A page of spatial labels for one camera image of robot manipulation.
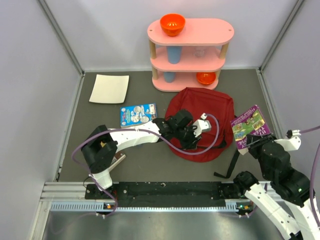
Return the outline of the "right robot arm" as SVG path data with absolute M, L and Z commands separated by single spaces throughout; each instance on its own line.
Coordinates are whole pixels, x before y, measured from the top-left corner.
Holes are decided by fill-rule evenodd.
M 263 178 L 291 213 L 287 213 L 248 171 L 233 180 L 233 192 L 239 198 L 251 200 L 273 223 L 285 240 L 318 240 L 320 212 L 317 208 L 313 182 L 291 164 L 290 151 L 300 148 L 299 131 L 288 138 L 277 139 L 273 134 L 246 137 L 248 152 L 259 162 Z

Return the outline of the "red student backpack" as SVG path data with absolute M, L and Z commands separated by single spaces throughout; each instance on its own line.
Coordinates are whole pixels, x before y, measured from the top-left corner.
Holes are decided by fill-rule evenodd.
M 194 120 L 199 119 L 203 113 L 213 115 L 217 119 L 219 131 L 217 131 L 215 120 L 208 117 L 211 130 L 202 133 L 197 148 L 188 152 L 201 152 L 208 148 L 214 139 L 217 139 L 212 148 L 202 154 L 187 155 L 170 147 L 175 155 L 191 162 L 205 163 L 218 158 L 232 144 L 234 137 L 231 121 L 236 116 L 234 100 L 226 93 L 206 88 L 187 87 L 171 99 L 165 118 L 168 119 L 180 110 L 190 112 Z

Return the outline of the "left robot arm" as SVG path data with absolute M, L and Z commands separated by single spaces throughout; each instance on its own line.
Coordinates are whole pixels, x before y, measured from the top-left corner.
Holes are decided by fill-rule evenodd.
M 92 139 L 81 148 L 89 167 L 90 176 L 97 182 L 96 192 L 102 198 L 109 198 L 114 191 L 110 171 L 117 164 L 112 163 L 114 156 L 127 148 L 159 141 L 179 141 L 181 150 L 194 150 L 201 139 L 201 134 L 211 129 L 203 114 L 193 121 L 191 113 L 180 110 L 175 115 L 155 118 L 147 123 L 112 129 L 111 132 Z

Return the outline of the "purple treehouse book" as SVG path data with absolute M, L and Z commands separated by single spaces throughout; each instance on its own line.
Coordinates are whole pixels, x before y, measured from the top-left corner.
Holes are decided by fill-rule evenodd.
M 246 112 L 233 119 L 230 124 L 237 150 L 241 155 L 245 155 L 249 151 L 247 147 L 248 135 L 260 137 L 271 133 L 258 105 L 249 108 Z

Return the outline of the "blue illustrated children's book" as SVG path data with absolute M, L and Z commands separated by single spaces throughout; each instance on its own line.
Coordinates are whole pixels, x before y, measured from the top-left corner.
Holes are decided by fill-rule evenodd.
M 127 128 L 148 123 L 157 118 L 155 103 L 122 106 L 120 108 L 120 127 Z

